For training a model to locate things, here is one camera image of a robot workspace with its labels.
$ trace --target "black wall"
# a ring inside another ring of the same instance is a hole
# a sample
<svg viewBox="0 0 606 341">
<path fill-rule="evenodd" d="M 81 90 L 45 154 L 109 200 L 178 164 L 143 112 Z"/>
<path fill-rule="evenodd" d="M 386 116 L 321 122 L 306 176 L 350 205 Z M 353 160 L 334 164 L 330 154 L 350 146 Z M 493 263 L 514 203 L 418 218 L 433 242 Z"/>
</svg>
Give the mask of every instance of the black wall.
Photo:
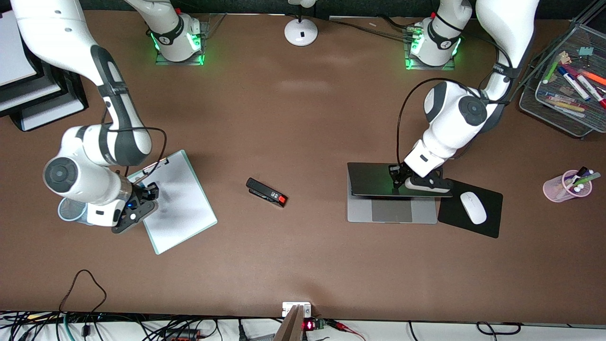
<svg viewBox="0 0 606 341">
<path fill-rule="evenodd" d="M 133 10 L 123 0 L 80 0 L 85 10 Z M 293 13 L 296 7 L 287 0 L 172 0 L 175 7 L 189 13 Z M 591 0 L 542 0 L 537 10 L 538 19 L 572 19 Z M 8 8 L 9 0 L 0 0 L 0 9 Z M 328 15 L 374 16 L 428 16 L 430 0 L 319 0 L 318 17 Z"/>
</svg>

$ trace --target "green pen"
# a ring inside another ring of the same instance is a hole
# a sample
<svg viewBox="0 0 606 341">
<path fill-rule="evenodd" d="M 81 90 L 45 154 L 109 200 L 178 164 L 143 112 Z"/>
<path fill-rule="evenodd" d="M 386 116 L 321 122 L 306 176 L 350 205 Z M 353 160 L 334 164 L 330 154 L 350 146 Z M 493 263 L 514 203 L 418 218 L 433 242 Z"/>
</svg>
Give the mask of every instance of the green pen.
<svg viewBox="0 0 606 341">
<path fill-rule="evenodd" d="M 591 181 L 591 180 L 595 180 L 595 179 L 599 178 L 600 176 L 601 176 L 601 175 L 600 175 L 600 173 L 599 173 L 599 172 L 595 172 L 595 173 L 593 173 L 593 174 L 591 174 L 591 175 L 588 175 L 588 176 L 586 176 L 586 177 L 583 177 L 583 178 L 578 179 L 578 180 L 577 180 L 577 181 L 574 183 L 574 185 L 573 185 L 573 186 L 578 186 L 578 185 L 580 185 L 580 184 L 588 183 L 589 181 Z"/>
<path fill-rule="evenodd" d="M 545 78 L 543 78 L 543 84 L 549 83 L 549 79 L 551 78 L 551 76 L 553 76 L 553 73 L 556 71 L 556 68 L 558 67 L 558 63 L 559 63 L 559 61 L 553 62 L 553 64 L 551 65 L 551 68 L 545 75 Z"/>
</svg>

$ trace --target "white dome device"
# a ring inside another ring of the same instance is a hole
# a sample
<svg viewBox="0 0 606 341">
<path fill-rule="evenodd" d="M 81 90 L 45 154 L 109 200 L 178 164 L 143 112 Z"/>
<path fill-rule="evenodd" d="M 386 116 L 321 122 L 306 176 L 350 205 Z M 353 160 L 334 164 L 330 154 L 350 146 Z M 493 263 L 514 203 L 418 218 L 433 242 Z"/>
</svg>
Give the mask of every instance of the white dome device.
<svg viewBox="0 0 606 341">
<path fill-rule="evenodd" d="M 295 46 L 307 46 L 318 37 L 318 28 L 313 21 L 303 19 L 303 7 L 310 8 L 316 4 L 316 0 L 288 0 L 291 5 L 299 6 L 299 18 L 290 21 L 284 27 L 286 40 Z"/>
</svg>

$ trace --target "clipboard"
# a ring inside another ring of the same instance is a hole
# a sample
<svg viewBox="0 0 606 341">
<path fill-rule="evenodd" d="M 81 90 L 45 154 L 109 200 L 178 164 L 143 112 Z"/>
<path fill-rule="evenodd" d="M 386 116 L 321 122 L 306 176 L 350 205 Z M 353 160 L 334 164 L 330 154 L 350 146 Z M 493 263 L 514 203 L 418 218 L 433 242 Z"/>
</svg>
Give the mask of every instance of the clipboard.
<svg viewBox="0 0 606 341">
<path fill-rule="evenodd" d="M 155 182 L 159 188 L 158 209 L 143 220 L 156 254 L 192 238 L 217 223 L 208 198 L 184 150 L 128 176 L 144 185 Z"/>
</svg>

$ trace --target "white bracket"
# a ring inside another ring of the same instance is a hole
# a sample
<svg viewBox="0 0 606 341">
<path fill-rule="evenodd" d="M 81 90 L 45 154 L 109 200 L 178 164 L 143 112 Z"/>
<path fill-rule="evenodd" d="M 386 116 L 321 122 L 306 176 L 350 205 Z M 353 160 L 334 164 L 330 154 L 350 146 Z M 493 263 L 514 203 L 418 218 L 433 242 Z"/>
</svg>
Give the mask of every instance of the white bracket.
<svg viewBox="0 0 606 341">
<path fill-rule="evenodd" d="M 282 317 L 286 317 L 293 305 L 302 305 L 304 317 L 306 319 L 311 317 L 311 303 L 309 302 L 282 302 Z"/>
</svg>

